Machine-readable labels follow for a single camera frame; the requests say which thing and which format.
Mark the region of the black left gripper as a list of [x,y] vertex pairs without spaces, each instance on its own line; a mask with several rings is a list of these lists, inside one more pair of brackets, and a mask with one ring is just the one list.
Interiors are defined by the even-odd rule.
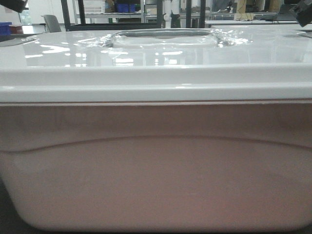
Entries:
[[28,0],[0,0],[0,4],[15,12],[21,13],[25,8]]

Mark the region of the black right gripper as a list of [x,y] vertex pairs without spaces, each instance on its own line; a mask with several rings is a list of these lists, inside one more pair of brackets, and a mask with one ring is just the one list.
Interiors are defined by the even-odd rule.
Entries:
[[300,0],[289,10],[301,27],[312,21],[312,0]]

